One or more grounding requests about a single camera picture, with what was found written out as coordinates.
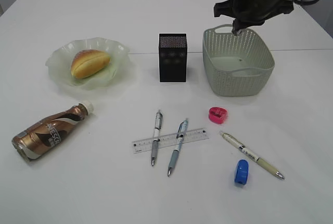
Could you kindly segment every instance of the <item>bottle cap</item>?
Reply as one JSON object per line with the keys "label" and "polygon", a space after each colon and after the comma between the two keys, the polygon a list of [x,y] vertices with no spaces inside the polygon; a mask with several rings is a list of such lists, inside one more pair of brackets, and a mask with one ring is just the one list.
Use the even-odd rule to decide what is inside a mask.
{"label": "bottle cap", "polygon": [[249,164],[246,160],[240,160],[235,172],[235,183],[245,185],[248,180]]}
{"label": "bottle cap", "polygon": [[86,108],[88,115],[90,115],[94,111],[94,106],[91,102],[83,101],[80,104],[82,104]]}
{"label": "bottle cap", "polygon": [[209,109],[209,119],[217,124],[222,124],[228,117],[228,111],[225,108],[213,107]]}

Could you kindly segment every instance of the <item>basket handle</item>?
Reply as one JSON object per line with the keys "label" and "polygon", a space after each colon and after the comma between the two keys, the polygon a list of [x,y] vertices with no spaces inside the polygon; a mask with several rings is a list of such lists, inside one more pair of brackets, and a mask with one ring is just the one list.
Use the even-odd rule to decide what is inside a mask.
{"label": "basket handle", "polygon": [[223,24],[223,25],[220,25],[220,26],[217,26],[215,28],[211,28],[210,30],[213,30],[216,34],[223,34],[223,33],[217,33],[216,30],[217,29],[220,29],[220,28],[225,28],[225,27],[233,27],[232,24]]}
{"label": "basket handle", "polygon": [[255,70],[257,72],[257,74],[250,74],[247,77],[258,77],[258,76],[261,76],[264,71],[266,71],[266,70],[259,69],[259,68],[249,67],[249,68],[242,68],[242,69],[237,69],[237,70],[232,70],[232,71],[227,71],[227,72],[232,74],[232,76],[236,77],[237,75],[235,75],[235,73],[242,72],[242,71],[248,71],[248,70],[250,70],[250,71]]}

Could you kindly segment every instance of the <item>blue pencil sharpener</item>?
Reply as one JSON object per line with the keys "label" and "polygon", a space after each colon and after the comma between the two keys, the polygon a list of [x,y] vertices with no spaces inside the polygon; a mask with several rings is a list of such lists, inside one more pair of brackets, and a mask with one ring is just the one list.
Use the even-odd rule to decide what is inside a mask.
{"label": "blue pencil sharpener", "polygon": [[246,160],[240,160],[236,167],[235,183],[245,185],[248,180],[249,163]]}

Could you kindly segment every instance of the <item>pen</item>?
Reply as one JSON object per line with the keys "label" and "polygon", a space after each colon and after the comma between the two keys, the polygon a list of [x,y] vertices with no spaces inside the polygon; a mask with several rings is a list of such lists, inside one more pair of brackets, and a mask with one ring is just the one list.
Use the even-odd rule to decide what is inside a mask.
{"label": "pen", "polygon": [[172,171],[175,169],[179,152],[181,151],[183,140],[184,140],[184,132],[187,131],[187,126],[188,126],[188,118],[186,118],[185,121],[181,123],[178,129],[178,134],[177,134],[177,144],[175,145],[175,149],[172,152],[171,159],[169,162],[169,167],[168,167],[168,177],[172,174]]}
{"label": "pen", "polygon": [[[160,135],[162,121],[163,121],[163,115],[161,113],[161,110],[158,110],[155,118],[155,128],[154,128],[153,137],[158,137]],[[150,155],[150,161],[152,166],[155,165],[157,159],[158,142],[159,142],[158,139],[153,140],[152,142],[151,155]]]}
{"label": "pen", "polygon": [[274,175],[275,177],[284,180],[285,177],[280,173],[277,168],[266,162],[263,158],[259,157],[255,152],[245,147],[241,142],[239,142],[236,138],[234,138],[231,134],[224,133],[220,131],[220,135],[225,139],[228,143],[230,143],[235,148],[239,149],[243,152],[247,157],[257,163],[260,167],[265,169],[270,174]]}

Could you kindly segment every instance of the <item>bread roll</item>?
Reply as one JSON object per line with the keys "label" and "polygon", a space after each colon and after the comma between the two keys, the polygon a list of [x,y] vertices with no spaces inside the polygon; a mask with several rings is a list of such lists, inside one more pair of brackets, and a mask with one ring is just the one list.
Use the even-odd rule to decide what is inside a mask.
{"label": "bread roll", "polygon": [[77,79],[89,77],[107,66],[110,59],[110,55],[103,51],[95,49],[80,51],[72,62],[71,74]]}

